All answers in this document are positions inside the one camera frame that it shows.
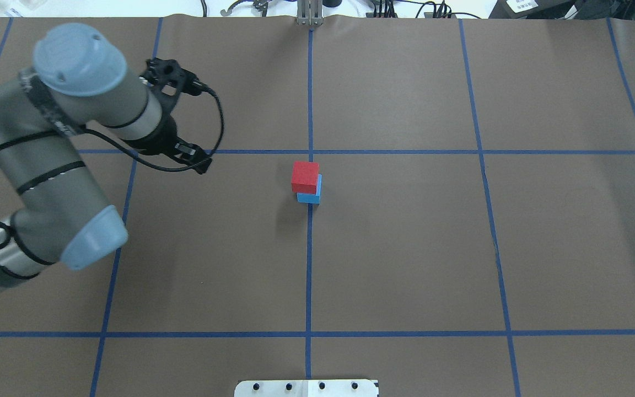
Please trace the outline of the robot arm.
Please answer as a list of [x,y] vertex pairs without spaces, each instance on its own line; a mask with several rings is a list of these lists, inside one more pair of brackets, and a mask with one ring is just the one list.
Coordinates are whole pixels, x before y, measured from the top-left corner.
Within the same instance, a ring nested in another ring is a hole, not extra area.
[[181,95],[219,96],[176,60],[134,73],[90,25],[66,23],[34,47],[32,64],[0,85],[0,171],[23,208],[0,219],[0,293],[53,264],[81,270],[128,240],[125,223],[71,138],[91,135],[164,173],[206,173],[205,151],[179,137]]

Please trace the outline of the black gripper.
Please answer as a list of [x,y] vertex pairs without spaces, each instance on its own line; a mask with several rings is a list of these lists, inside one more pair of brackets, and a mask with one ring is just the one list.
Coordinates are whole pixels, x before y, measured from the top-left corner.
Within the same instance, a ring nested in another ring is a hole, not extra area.
[[191,167],[197,174],[205,174],[212,163],[212,157],[199,145],[178,137],[177,123],[170,115],[162,116],[159,125],[145,137],[126,139],[125,143],[141,155],[177,158],[177,163]]

